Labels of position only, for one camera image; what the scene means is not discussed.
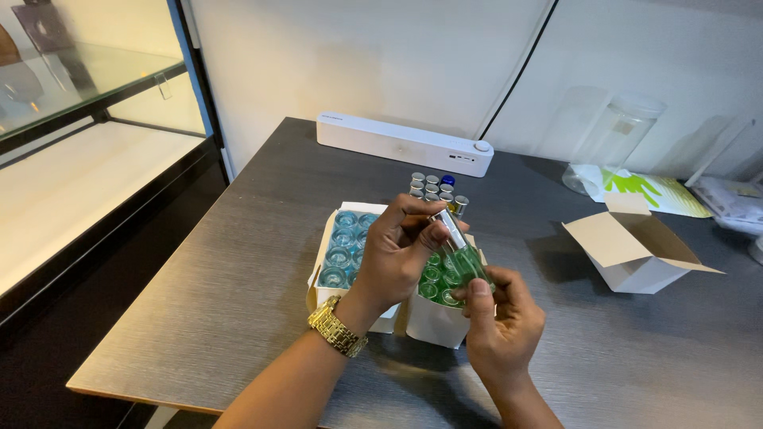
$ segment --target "gold wristwatch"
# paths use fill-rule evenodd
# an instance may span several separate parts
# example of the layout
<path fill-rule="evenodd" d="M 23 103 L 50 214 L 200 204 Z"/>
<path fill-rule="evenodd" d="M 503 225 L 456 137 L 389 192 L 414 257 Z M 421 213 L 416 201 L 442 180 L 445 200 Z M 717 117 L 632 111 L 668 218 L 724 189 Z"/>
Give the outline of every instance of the gold wristwatch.
<path fill-rule="evenodd" d="M 313 311 L 313 314 L 310 314 L 307 322 L 317 329 L 335 349 L 348 357 L 355 357 L 369 342 L 369 339 L 353 334 L 333 315 L 333 310 L 340 298 L 342 297 L 339 295 L 328 298 Z"/>

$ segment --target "glass shelf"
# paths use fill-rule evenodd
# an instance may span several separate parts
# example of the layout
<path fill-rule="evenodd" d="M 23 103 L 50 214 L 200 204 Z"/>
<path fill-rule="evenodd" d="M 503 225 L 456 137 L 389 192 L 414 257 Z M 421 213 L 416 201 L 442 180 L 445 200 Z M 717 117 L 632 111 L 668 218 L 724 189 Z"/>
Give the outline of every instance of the glass shelf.
<path fill-rule="evenodd" d="M 21 58 L 0 67 L 0 140 L 183 64 L 169 56 L 92 44 L 22 53 Z"/>

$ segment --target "white speaker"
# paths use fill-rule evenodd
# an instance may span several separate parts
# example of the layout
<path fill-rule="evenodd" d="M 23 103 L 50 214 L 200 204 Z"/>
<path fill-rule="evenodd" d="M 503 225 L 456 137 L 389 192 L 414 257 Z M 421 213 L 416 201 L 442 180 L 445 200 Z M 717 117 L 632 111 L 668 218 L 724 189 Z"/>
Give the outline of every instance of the white speaker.
<path fill-rule="evenodd" d="M 465 138 L 325 111 L 317 118 L 318 143 L 390 160 L 484 177 L 493 147 Z"/>

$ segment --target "forearm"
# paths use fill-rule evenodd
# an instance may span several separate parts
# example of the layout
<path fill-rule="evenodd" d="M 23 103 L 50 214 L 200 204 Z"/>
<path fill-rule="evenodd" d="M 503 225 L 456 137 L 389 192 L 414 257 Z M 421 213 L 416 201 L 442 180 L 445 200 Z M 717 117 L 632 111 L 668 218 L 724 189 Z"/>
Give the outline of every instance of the forearm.
<path fill-rule="evenodd" d="M 378 318 L 353 291 L 334 315 L 358 336 Z M 244 389 L 215 427 L 316 427 L 348 360 L 316 330 L 308 331 Z"/>
<path fill-rule="evenodd" d="M 523 374 L 510 388 L 488 389 L 506 429 L 562 428 L 554 411 L 546 404 L 529 374 Z"/>

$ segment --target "white cardboard box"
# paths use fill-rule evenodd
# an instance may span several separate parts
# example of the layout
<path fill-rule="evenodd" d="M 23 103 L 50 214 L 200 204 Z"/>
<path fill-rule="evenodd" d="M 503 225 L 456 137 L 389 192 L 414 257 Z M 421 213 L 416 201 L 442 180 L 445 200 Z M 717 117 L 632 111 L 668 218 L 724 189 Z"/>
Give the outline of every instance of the white cardboard box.
<path fill-rule="evenodd" d="M 474 237 L 466 234 L 466 239 L 475 248 Z M 482 265 L 487 265 L 485 255 L 479 251 Z M 405 333 L 409 337 L 438 346 L 457 349 L 469 331 L 469 319 L 460 308 L 437 304 L 419 295 L 418 289 L 408 299 L 408 325 Z"/>
<path fill-rule="evenodd" d="M 652 216 L 638 192 L 608 192 L 608 211 L 563 224 L 615 292 L 654 294 L 702 265 L 670 228 Z"/>
<path fill-rule="evenodd" d="M 385 209 L 387 208 L 386 205 L 383 204 L 367 204 L 364 202 L 343 202 L 342 207 L 340 210 L 351 210 L 351 211 L 363 211 L 365 213 L 373 213 L 375 215 L 380 215 Z M 324 256 L 326 255 L 326 251 L 329 247 L 329 242 L 331 241 L 331 230 L 333 229 L 333 221 L 336 217 L 336 213 L 338 210 L 334 210 L 334 212 L 329 216 L 328 221 L 326 221 L 326 227 L 324 228 L 324 236 L 320 239 L 320 248 L 318 250 L 318 256 L 315 259 L 315 267 L 313 268 L 313 273 L 310 275 L 310 278 L 307 279 L 307 297 L 305 298 L 305 304 L 307 304 L 307 309 L 310 312 L 315 311 L 315 309 L 318 307 L 318 305 L 323 304 L 324 301 L 326 301 L 329 297 L 334 295 L 344 296 L 344 294 L 347 293 L 347 289 L 335 289 L 335 288 L 324 288 L 315 285 L 315 279 L 318 277 L 318 273 L 320 272 L 320 264 L 324 261 Z M 384 314 L 381 315 L 381 317 L 371 326 L 371 329 L 369 329 L 371 332 L 381 332 L 383 334 L 391 334 L 394 330 L 394 321 L 398 318 L 398 310 L 400 309 L 400 305 L 397 304 L 387 310 Z"/>

